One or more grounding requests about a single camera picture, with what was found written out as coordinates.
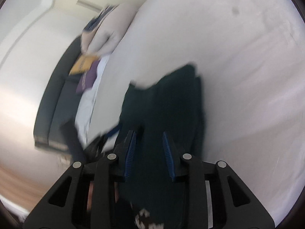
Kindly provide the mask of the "person left hand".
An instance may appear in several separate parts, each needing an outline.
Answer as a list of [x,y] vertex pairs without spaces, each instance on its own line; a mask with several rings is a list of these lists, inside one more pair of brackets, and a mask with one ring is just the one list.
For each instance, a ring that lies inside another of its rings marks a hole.
[[91,181],[89,185],[89,191],[88,191],[88,199],[87,199],[87,211],[91,211],[92,209],[92,194],[94,189],[94,182]]

